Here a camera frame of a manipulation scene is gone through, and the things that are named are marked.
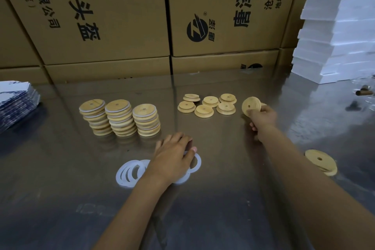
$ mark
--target stack of white foam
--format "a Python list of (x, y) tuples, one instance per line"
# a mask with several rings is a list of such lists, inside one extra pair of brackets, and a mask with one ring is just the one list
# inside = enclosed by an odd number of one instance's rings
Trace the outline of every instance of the stack of white foam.
[(375, 0), (307, 0), (292, 72), (316, 83), (375, 72)]

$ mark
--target printed logo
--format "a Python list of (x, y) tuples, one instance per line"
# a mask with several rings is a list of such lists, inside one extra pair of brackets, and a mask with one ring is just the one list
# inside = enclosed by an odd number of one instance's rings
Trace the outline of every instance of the printed logo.
[(209, 31), (209, 27), (203, 19), (200, 19), (197, 14), (194, 14), (195, 19), (193, 20), (193, 25), (190, 22), (186, 28), (186, 34), (190, 40), (193, 42), (201, 42), (203, 41)]

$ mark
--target stack of bamboo lids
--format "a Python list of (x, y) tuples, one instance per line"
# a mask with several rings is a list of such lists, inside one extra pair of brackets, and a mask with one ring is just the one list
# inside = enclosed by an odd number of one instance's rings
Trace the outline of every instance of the stack of bamboo lids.
[(209, 117), (212, 117), (213, 115), (213, 109), (212, 107), (207, 106), (207, 105), (199, 105), (195, 109), (194, 114), (200, 118), (209, 118)]
[(195, 104), (189, 101), (182, 101), (177, 107), (181, 113), (192, 113), (195, 110)]
[(222, 102), (216, 107), (216, 111), (222, 115), (233, 115), (236, 112), (236, 108), (231, 103)]
[(242, 103), (242, 112), (250, 117), (250, 115), (247, 113), (247, 111), (250, 110), (258, 110), (260, 111), (262, 107), (262, 103), (260, 100), (256, 97), (249, 97)]
[(230, 104), (237, 103), (236, 96), (234, 96), (233, 94), (228, 94), (228, 93), (222, 94), (219, 98), (219, 101), (221, 103), (230, 103)]
[(112, 133), (104, 106), (104, 100), (93, 99), (79, 107), (79, 113), (83, 115), (84, 120), (88, 121), (93, 133), (97, 136), (105, 136)]
[(129, 101), (119, 99), (109, 102), (105, 107), (105, 112), (112, 130), (117, 136), (123, 138), (137, 131)]
[(134, 122), (141, 136), (153, 136), (160, 131), (159, 115), (152, 104), (141, 104), (133, 109)]
[(185, 94), (183, 99), (188, 102), (199, 102), (201, 100), (197, 94)]
[(220, 102), (219, 102), (218, 98), (216, 98), (215, 96), (204, 97), (204, 99), (202, 101), (203, 105), (207, 105), (207, 106), (210, 106), (212, 108), (217, 107), (219, 103)]
[(313, 164), (315, 164), (327, 176), (334, 176), (337, 173), (336, 162), (327, 153), (316, 149), (305, 151), (305, 156)]

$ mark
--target stack of printed cards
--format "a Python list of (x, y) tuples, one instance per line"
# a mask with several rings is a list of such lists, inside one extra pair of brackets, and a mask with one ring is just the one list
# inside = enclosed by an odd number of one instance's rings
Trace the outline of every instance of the stack of printed cards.
[(0, 82), (0, 133), (35, 110), (39, 93), (29, 82)]

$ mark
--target metal table surface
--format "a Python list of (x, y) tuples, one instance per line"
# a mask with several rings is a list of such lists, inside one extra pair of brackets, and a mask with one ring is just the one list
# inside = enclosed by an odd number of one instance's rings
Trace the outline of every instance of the metal table surface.
[[(271, 105), (289, 138), (330, 154), (333, 180), (375, 214), (375, 116), (352, 88), (266, 68), (39, 86), (42, 105), (0, 135), (0, 249), (89, 249), (131, 192), (117, 185), (118, 168), (151, 158), (156, 141), (175, 131), (193, 137), (202, 166), (161, 197), (141, 249), (308, 248), (241, 104), (256, 96)], [(186, 93), (232, 93), (237, 112), (182, 114)], [(97, 137), (78, 113), (93, 98), (152, 103), (161, 132)]]

